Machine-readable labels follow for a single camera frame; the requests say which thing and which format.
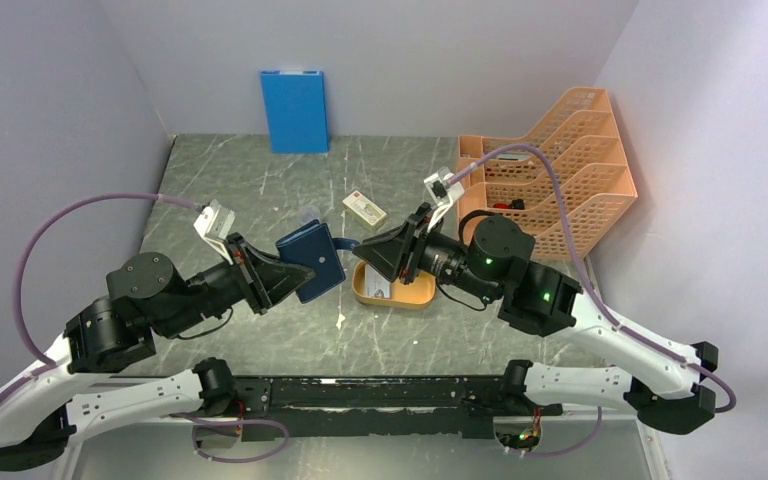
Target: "black cable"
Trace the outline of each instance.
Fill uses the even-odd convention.
[[[466,243],[463,241],[463,231],[464,231],[464,228],[466,228],[467,222],[469,222],[473,218],[492,217],[493,215],[498,215],[498,213],[488,212],[487,210],[473,210],[467,213],[466,215],[464,215],[464,218],[462,218],[460,223],[458,223],[458,240],[460,240],[461,243]]]
[[[481,302],[481,305],[483,305],[481,308],[473,307],[472,305],[470,305],[470,304],[468,304],[466,302],[463,302],[461,300],[458,300],[457,298],[455,298],[455,297],[449,295],[448,293],[446,293],[446,291],[443,290],[443,285],[440,285],[440,282],[437,281],[437,279],[434,280],[434,283],[437,284],[437,290],[440,290],[440,293],[442,293],[443,296],[448,298],[449,300],[451,300],[451,301],[453,301],[455,303],[460,303],[464,307],[469,308],[471,310],[475,310],[476,312],[483,312],[484,310],[487,310],[487,304],[486,303]]]
[[[224,322],[220,323],[219,326],[213,327],[210,330],[205,330],[201,333],[197,333],[193,335],[192,337],[182,337],[181,335],[177,335],[175,339],[177,340],[195,340],[196,338],[201,338],[205,335],[210,335],[211,333],[219,331],[220,328],[224,327],[225,325],[228,325],[228,322],[231,321],[231,317],[234,316],[234,307],[231,307],[231,313],[228,314],[228,318],[225,319]]]

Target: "gray marble surface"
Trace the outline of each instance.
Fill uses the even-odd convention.
[[[297,211],[307,204],[320,208],[333,235],[362,239],[370,232],[343,215],[342,199],[357,188],[389,213],[380,231],[398,226],[423,201],[422,179],[454,163],[455,146],[454,138],[337,137],[327,154],[274,155],[266,136],[181,135],[160,192],[219,200],[237,213],[232,230],[267,252],[300,226]],[[216,264],[220,257],[198,238],[193,221],[191,211],[156,205],[141,251],[168,255],[185,278]],[[453,235],[454,212],[446,221],[444,232]],[[357,259],[341,255],[350,276]],[[572,273],[564,263],[551,265]],[[123,373],[172,375],[208,356],[225,359],[243,375],[498,374],[515,358],[603,365],[576,347],[513,330],[495,318],[498,304],[473,312],[438,292],[419,311],[367,306],[349,282],[306,305],[292,296],[264,316],[240,303],[220,332],[192,341],[156,337],[157,355]],[[340,315],[345,320],[338,328]]]

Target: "blue strap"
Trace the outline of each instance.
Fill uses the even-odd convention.
[[[352,238],[334,237],[334,248],[337,250],[349,250],[355,248],[355,245],[360,244],[357,240]]]

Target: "tabletop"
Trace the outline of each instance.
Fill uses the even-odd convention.
[[[334,236],[370,236],[343,214],[342,200],[360,190],[389,217],[380,231],[399,226],[428,201],[422,180],[455,161],[456,138],[335,137],[326,154],[275,155],[264,135],[180,135],[160,193],[236,212],[232,231],[275,253],[275,241],[300,226],[299,207],[313,204]],[[192,211],[166,204],[152,209],[141,251],[167,255],[184,278],[221,258],[195,233]],[[453,235],[454,212],[443,231]],[[357,301],[350,277],[358,261],[340,252],[347,281],[302,305],[295,295],[266,315],[237,304],[219,332],[189,341],[155,337],[157,355],[125,375],[172,375],[206,357],[224,359],[238,375],[452,375],[501,374],[509,360],[549,365],[602,366],[577,347],[526,335],[496,318],[500,302],[474,312],[439,292],[423,310],[369,306]],[[577,277],[564,262],[543,262]],[[452,294],[468,302],[476,299]],[[209,319],[186,335],[214,327]]]

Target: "yellow tray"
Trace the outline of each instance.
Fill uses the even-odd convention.
[[[381,305],[384,307],[408,308],[420,310],[427,307],[434,299],[437,287],[434,285],[434,277],[426,272],[420,272],[410,285],[400,282],[393,283],[391,298],[367,297],[364,292],[364,278],[366,274],[366,262],[358,262],[352,277],[352,290],[360,303],[367,305]]]

